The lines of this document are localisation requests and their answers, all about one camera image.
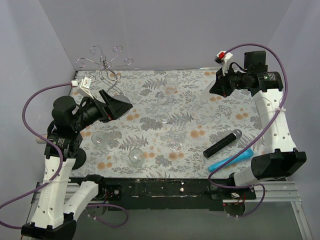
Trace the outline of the ribbed flute glass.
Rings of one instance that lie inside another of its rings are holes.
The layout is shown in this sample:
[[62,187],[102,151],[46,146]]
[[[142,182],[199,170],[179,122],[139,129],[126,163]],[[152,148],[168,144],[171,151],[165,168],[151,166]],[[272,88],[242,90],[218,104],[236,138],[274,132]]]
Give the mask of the ribbed flute glass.
[[214,82],[211,82],[200,94],[200,100],[201,101],[206,101],[210,98],[211,94],[210,94],[210,89],[212,88],[212,86],[214,85]]

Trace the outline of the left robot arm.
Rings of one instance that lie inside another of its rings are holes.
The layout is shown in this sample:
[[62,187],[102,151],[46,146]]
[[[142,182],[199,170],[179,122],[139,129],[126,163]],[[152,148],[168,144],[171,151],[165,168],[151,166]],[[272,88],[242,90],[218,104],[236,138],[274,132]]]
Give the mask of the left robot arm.
[[53,103],[53,121],[47,129],[44,155],[45,170],[37,208],[29,223],[21,228],[21,235],[40,240],[71,240],[76,232],[77,219],[88,203],[106,196],[104,177],[90,174],[79,189],[65,201],[72,169],[80,168],[86,153],[80,148],[81,131],[96,121],[107,123],[117,120],[133,106],[99,91],[103,101],[92,96],[76,104],[71,96],[61,96]]

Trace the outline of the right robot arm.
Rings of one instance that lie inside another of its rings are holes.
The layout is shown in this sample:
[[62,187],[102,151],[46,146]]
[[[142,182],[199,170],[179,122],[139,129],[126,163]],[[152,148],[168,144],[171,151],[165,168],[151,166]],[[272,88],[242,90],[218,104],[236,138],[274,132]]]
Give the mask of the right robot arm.
[[245,192],[244,186],[292,176],[306,162],[307,155],[297,150],[291,137],[281,104],[285,97],[283,81],[279,72],[268,71],[266,52],[246,52],[244,67],[239,71],[232,68],[230,52],[219,52],[215,61],[221,68],[209,92],[226,98],[234,90],[248,90],[265,129],[262,136],[265,153],[253,157],[249,167],[227,179],[227,195],[237,199]]

